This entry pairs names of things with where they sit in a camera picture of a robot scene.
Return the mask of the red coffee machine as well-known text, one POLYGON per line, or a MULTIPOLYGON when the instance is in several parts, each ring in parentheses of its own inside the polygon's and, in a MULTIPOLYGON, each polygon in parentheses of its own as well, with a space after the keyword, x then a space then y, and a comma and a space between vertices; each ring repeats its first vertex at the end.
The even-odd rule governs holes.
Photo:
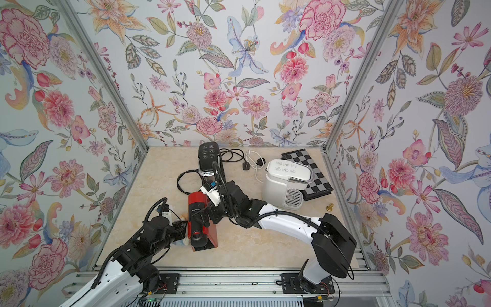
POLYGON ((207 215, 208 204, 208 197, 202 192, 188 196, 187 236, 194 252, 218 247, 216 225, 210 222, 207 215))

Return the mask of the black coffee machine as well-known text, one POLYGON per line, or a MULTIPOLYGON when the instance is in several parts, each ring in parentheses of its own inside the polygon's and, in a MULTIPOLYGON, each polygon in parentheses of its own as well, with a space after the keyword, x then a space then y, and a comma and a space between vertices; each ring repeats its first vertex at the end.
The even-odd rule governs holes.
POLYGON ((213 163, 216 162, 222 168, 221 149, 216 142, 203 143, 198 148, 198 173, 203 177, 211 177, 213 163))

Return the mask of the white coffee machine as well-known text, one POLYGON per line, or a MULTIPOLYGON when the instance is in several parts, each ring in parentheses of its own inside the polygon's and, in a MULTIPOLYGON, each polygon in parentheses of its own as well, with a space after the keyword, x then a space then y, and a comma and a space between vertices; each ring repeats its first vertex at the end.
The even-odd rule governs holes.
POLYGON ((304 191, 313 182, 313 170, 300 163, 269 161, 262 185, 262 200, 281 209, 296 211, 304 202, 304 191))

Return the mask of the blue striped cloth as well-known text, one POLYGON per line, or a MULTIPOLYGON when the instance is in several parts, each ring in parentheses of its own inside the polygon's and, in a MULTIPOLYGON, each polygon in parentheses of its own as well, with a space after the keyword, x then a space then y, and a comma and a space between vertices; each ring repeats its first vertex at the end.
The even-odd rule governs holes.
POLYGON ((176 246, 188 246, 189 245, 188 221, 177 220, 173 222, 173 228, 174 228, 173 244, 176 246))

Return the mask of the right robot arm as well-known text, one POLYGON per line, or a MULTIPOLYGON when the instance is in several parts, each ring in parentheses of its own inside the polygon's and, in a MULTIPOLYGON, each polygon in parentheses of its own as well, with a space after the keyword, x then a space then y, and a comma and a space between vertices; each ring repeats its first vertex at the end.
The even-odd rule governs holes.
POLYGON ((298 279, 303 287, 318 286, 329 276, 354 279, 351 261, 357 241, 336 216, 308 217, 282 211, 264 200, 249 198, 233 181, 227 182, 217 162, 213 162, 212 171, 214 182, 204 182, 200 188, 204 206, 189 212, 192 240, 201 239, 199 229, 227 217, 244 229, 272 230, 309 244, 315 257, 300 269, 298 279))

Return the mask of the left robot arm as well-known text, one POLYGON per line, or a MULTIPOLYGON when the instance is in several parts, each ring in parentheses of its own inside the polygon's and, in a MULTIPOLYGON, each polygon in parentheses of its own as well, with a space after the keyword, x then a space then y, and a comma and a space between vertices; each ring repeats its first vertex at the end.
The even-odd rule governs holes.
POLYGON ((93 280, 61 305, 130 306, 142 294, 156 291, 161 277, 153 258, 162 250, 169 251, 187 233, 186 221, 171 222, 164 215, 170 211, 167 198, 155 202, 140 229, 109 254, 93 280))

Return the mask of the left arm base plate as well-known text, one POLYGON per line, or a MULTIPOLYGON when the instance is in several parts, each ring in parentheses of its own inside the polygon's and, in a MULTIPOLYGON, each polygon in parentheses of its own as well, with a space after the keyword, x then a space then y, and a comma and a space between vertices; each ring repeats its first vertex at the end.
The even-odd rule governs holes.
POLYGON ((152 291, 149 291, 150 295, 168 295, 177 294, 180 281, 180 274, 164 273, 160 274, 157 280, 157 285, 152 291))

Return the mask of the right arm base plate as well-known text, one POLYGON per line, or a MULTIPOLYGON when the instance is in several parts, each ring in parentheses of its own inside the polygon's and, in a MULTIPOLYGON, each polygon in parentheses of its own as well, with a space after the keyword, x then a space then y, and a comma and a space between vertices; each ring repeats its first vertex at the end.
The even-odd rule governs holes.
POLYGON ((283 273, 281 274, 280 280, 276 281, 276 284, 281 287, 284 294, 329 295, 336 293, 330 276, 315 285, 307 279, 300 277, 299 273, 283 273))

